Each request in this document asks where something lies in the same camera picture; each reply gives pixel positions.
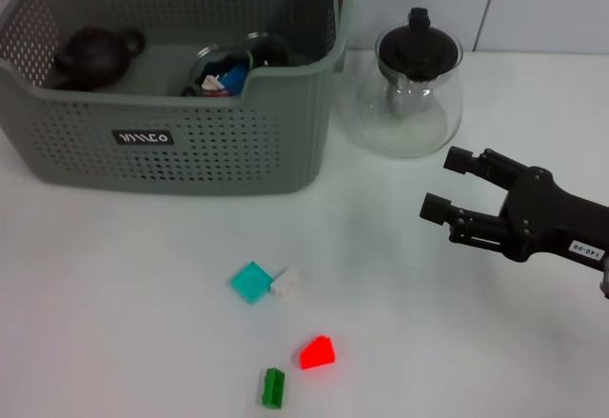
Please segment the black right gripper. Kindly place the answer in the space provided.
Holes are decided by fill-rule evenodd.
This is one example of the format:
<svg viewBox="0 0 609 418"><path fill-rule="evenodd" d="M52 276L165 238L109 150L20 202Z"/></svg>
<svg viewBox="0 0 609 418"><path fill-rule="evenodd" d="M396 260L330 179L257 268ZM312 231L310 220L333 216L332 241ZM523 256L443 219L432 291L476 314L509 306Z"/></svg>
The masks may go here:
<svg viewBox="0 0 609 418"><path fill-rule="evenodd" d="M598 271L609 258L609 207L561 189L550 171L527 167L491 149L478 157L451 147L443 167L508 190L500 215L453 206L427 193L420 217L449 226L449 241L498 252L516 262L551 253Z"/></svg>

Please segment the bright red sloped brick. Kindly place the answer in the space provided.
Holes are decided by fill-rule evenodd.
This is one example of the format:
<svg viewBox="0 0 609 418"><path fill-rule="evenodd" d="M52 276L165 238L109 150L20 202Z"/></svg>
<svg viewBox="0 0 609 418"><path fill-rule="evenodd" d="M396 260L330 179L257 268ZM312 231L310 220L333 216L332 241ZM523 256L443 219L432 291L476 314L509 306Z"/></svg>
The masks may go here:
<svg viewBox="0 0 609 418"><path fill-rule="evenodd" d="M301 369L311 369L333 364L336 353L330 337L320 335L313 339L299 354Z"/></svg>

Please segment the teal square plate brick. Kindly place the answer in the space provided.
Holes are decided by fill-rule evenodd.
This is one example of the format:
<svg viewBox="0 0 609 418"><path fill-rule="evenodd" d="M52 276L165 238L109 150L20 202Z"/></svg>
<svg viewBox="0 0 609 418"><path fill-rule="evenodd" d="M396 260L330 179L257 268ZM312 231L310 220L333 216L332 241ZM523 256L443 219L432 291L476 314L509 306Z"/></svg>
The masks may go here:
<svg viewBox="0 0 609 418"><path fill-rule="evenodd" d="M270 290L273 277L257 263L250 262L229 281L230 286L248 304L255 304Z"/></svg>

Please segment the blue square plate brick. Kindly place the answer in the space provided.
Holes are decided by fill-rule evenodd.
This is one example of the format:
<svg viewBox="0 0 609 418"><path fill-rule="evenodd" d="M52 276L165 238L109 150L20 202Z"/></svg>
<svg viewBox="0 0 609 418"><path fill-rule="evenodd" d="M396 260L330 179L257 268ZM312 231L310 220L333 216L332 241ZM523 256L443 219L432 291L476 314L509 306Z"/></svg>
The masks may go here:
<svg viewBox="0 0 609 418"><path fill-rule="evenodd" d="M225 96L234 97L241 94L248 72L247 66L236 65L219 78Z"/></svg>

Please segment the green thick brick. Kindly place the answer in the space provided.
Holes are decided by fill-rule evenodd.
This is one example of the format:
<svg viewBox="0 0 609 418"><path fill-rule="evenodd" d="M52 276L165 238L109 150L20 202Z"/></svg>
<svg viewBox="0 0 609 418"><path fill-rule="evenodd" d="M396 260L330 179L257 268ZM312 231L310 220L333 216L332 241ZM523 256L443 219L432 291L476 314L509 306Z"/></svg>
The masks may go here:
<svg viewBox="0 0 609 418"><path fill-rule="evenodd" d="M278 368L268 368L265 372L262 405L270 409L281 409L285 390L285 373Z"/></svg>

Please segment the grey perforated storage bin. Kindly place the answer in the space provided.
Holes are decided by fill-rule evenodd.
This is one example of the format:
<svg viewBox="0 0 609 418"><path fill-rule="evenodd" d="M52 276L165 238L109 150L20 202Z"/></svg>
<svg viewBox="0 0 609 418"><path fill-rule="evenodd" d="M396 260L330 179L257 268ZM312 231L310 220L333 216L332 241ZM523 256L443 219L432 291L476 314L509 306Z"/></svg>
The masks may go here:
<svg viewBox="0 0 609 418"><path fill-rule="evenodd" d="M8 0L0 11L0 131L39 179L193 195L290 193L318 175L353 0ZM116 83L55 90L53 56L86 27L140 30ZM181 97L198 53L284 38L286 67L239 96Z"/></svg>

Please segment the glass teapot black lid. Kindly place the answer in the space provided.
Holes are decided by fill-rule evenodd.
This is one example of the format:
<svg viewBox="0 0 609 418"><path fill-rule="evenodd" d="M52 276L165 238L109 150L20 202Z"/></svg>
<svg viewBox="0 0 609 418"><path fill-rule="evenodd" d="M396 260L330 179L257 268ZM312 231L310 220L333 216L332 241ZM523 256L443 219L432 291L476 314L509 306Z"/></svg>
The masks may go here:
<svg viewBox="0 0 609 418"><path fill-rule="evenodd" d="M425 8L378 36L374 50L347 56L339 124L355 144L401 158L446 145L462 121L460 41L431 24Z"/></svg>

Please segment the dark clay teapot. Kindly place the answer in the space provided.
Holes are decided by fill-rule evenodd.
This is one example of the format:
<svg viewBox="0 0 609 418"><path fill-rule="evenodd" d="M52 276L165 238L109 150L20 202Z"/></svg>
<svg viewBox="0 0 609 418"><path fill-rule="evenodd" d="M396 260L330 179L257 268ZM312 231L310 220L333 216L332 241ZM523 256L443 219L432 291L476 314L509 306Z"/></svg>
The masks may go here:
<svg viewBox="0 0 609 418"><path fill-rule="evenodd" d="M55 90L94 91L119 81L131 60L147 45L135 28L111 31L86 27L74 33L63 50L53 56L59 79Z"/></svg>

